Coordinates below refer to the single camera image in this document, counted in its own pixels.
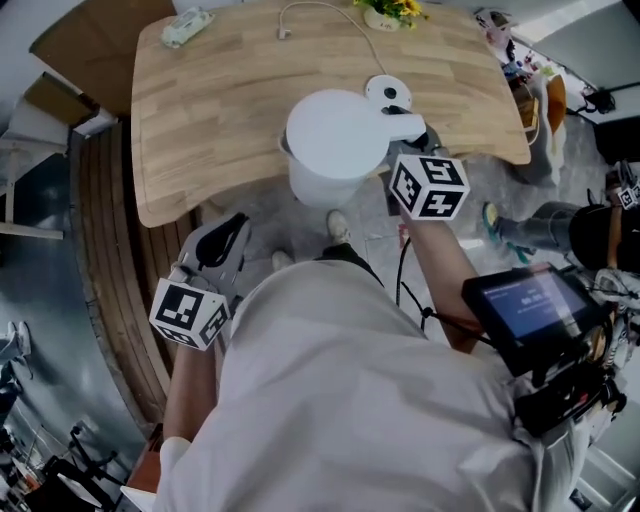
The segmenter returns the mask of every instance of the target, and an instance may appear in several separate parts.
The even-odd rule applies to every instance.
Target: black pants
[[[354,265],[358,265],[360,268],[366,270],[373,277],[376,278],[382,285],[382,281],[378,279],[376,273],[371,269],[369,264],[363,260],[358,253],[351,247],[351,244],[340,244],[340,245],[332,245],[331,247],[327,247],[324,251],[322,251],[322,256],[316,258],[315,261],[348,261],[349,263],[353,263]]]

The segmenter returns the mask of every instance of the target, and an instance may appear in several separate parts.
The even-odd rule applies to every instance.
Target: tiled floor
[[[599,197],[608,166],[596,150],[593,129],[587,122],[573,117],[566,120],[566,126],[565,167],[558,187],[542,189],[522,184],[513,178],[509,164],[495,158],[476,156],[466,161],[471,194],[452,222],[452,228],[459,239],[482,241],[480,247],[467,251],[480,274],[519,265],[513,254],[495,246],[486,236],[480,218],[485,201],[493,201],[505,215],[521,219],[549,200],[586,204],[587,188]],[[296,261],[304,261],[319,256],[330,242],[325,227],[327,211],[310,209],[298,202],[285,178],[239,194],[229,209],[244,212],[252,222],[253,236],[246,250],[245,268],[237,280],[242,295],[271,273],[269,258],[275,249],[282,248]],[[342,211],[350,223],[353,247],[369,262],[390,296],[395,297],[401,247],[400,218],[388,216],[382,182],[377,178],[368,180]],[[565,264],[561,256],[552,253],[539,252],[534,260],[551,261],[556,266]],[[424,306],[430,304],[428,288],[411,249],[403,279]],[[418,308],[404,291],[401,307],[419,321]],[[427,333],[431,339],[444,341],[438,322],[428,321]]]

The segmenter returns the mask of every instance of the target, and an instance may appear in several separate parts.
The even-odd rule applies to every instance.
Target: bottle
[[[516,76],[518,74],[518,71],[520,71],[521,68],[522,68],[522,62],[521,61],[512,60],[508,64],[503,64],[502,65],[502,72],[504,73],[504,76],[506,77],[506,79],[509,80],[509,79],[513,78],[514,76]]]

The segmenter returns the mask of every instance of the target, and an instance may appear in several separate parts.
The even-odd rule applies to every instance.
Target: kettle lid
[[[389,148],[383,114],[364,96],[325,89],[303,98],[289,114],[291,154],[309,170],[332,179],[371,173]]]

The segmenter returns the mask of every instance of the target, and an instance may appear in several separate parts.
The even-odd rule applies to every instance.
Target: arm
[[[214,343],[206,352],[178,347],[164,413],[165,439],[182,437],[193,441],[217,405]]]
[[[444,222],[414,221],[402,211],[418,263],[433,298],[434,309],[478,334],[483,332],[478,320],[462,300],[462,283],[477,277],[467,255],[451,228]],[[476,340],[454,327],[442,324],[451,348],[470,353]]]

